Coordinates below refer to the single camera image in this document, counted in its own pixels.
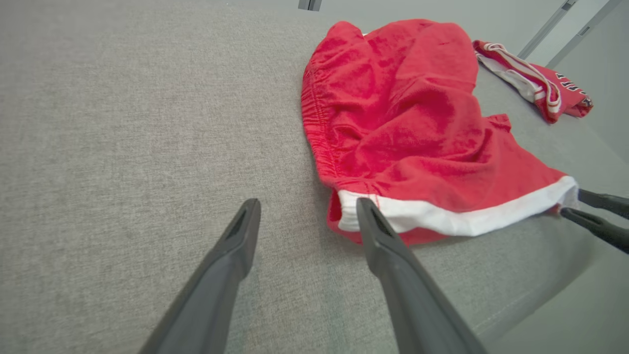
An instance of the gray upholstered table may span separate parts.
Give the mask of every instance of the gray upholstered table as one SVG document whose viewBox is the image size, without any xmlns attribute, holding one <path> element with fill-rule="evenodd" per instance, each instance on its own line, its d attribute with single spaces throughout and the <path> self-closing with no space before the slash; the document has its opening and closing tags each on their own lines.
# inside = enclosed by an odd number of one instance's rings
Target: gray upholstered table
<svg viewBox="0 0 629 354">
<path fill-rule="evenodd" d="M 301 75 L 336 20 L 205 1 L 2 3 L 0 351 L 136 351 L 248 197 L 262 225 L 228 351 L 394 351 L 360 246 L 325 225 L 330 192 L 301 125 Z M 627 195 L 626 164 L 582 122 L 549 127 L 484 69 L 475 93 L 541 160 Z M 618 257 L 551 216 L 413 250 L 488 344 Z"/>
</svg>

